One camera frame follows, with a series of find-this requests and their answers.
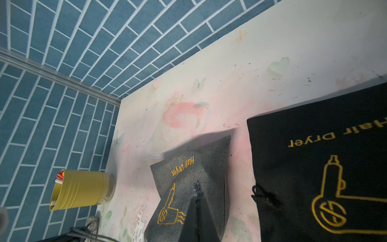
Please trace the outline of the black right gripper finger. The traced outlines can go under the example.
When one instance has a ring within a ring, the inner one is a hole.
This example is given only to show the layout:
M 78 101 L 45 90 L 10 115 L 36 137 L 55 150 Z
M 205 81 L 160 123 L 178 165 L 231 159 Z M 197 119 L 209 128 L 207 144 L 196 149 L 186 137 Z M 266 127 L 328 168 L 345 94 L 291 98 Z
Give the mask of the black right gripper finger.
M 193 197 L 183 224 L 179 242 L 220 242 L 204 196 Z

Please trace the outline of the grey bag drawstring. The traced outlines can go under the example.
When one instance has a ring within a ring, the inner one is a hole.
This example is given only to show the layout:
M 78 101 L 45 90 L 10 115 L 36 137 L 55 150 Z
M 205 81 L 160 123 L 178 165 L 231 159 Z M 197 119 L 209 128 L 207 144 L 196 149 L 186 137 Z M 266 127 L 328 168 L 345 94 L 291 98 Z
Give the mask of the grey bag drawstring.
M 194 196 L 199 199 L 203 195 L 199 181 L 194 184 Z

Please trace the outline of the grey hair dryer bag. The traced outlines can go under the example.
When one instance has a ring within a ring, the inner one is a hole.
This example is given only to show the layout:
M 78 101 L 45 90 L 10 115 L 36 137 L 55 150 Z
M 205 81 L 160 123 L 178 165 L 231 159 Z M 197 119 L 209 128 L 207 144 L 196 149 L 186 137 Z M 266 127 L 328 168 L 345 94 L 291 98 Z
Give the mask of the grey hair dryer bag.
M 229 217 L 226 167 L 230 141 L 225 136 L 151 165 L 160 202 L 145 230 L 146 242 L 179 242 L 197 181 L 222 240 Z

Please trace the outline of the black hair dryer bag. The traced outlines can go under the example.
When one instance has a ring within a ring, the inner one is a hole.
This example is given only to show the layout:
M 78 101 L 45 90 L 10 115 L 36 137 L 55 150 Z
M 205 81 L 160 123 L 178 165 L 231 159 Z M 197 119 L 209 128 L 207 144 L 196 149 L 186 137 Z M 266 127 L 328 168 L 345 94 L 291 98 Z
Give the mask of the black hair dryer bag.
M 387 239 L 387 86 L 247 121 L 263 242 Z

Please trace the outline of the black bag drawstring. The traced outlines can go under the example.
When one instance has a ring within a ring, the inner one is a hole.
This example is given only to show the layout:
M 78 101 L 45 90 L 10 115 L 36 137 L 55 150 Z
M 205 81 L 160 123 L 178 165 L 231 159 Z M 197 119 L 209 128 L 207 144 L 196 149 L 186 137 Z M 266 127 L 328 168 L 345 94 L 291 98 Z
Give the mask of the black bag drawstring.
M 274 194 L 267 192 L 262 186 L 254 185 L 252 187 L 252 192 L 253 194 L 251 197 L 256 204 L 262 203 L 273 210 L 279 210 L 281 208 L 281 202 L 277 197 Z

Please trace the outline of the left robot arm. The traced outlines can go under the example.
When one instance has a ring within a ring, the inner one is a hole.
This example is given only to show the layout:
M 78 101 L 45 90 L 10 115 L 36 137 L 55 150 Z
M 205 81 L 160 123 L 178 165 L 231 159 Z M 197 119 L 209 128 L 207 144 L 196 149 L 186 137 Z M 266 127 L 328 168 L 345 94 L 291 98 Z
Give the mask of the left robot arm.
M 108 236 L 98 234 L 99 219 L 95 216 L 88 218 L 85 227 L 71 227 L 60 236 L 41 240 L 39 242 L 119 242 Z

